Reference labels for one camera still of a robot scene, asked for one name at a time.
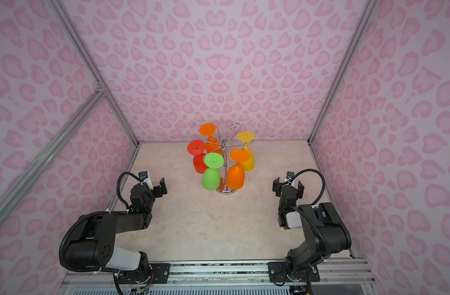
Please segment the green wine glass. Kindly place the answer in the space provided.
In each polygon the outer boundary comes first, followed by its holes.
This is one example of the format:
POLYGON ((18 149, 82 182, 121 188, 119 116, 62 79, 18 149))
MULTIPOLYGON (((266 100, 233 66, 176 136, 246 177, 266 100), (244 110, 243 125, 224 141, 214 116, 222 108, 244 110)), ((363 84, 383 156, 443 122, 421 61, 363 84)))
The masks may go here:
POLYGON ((220 186, 221 175, 219 169, 224 165, 225 160, 221 154, 212 152, 204 157, 204 163, 207 169, 203 173, 202 186, 208 191, 214 191, 220 186))

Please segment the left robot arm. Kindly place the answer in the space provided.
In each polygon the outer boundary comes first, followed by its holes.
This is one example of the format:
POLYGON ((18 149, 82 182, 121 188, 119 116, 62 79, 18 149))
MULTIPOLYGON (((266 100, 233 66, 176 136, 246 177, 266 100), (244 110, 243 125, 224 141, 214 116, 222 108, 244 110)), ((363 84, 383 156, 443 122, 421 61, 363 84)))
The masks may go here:
POLYGON ((60 243, 60 265, 78 273, 111 273, 120 284, 154 282, 155 273, 147 254, 122 249, 115 241, 117 234, 147 229, 156 199, 166 194, 165 179, 152 187, 142 182, 131 189, 131 204, 125 211, 97 211, 80 216, 60 243))

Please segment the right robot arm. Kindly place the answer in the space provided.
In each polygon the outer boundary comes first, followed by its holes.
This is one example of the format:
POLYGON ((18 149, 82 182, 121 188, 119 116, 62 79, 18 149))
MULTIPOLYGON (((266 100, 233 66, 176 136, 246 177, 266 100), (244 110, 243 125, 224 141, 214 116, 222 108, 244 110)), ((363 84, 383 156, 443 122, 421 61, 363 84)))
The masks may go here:
POLYGON ((290 250, 283 262, 268 264, 270 282, 282 286, 291 281, 320 281, 317 265, 332 254, 350 249, 349 231, 329 202, 296 205, 303 196, 302 183, 295 188, 276 179, 272 191, 279 198, 279 226, 286 230, 302 229, 305 240, 290 250))

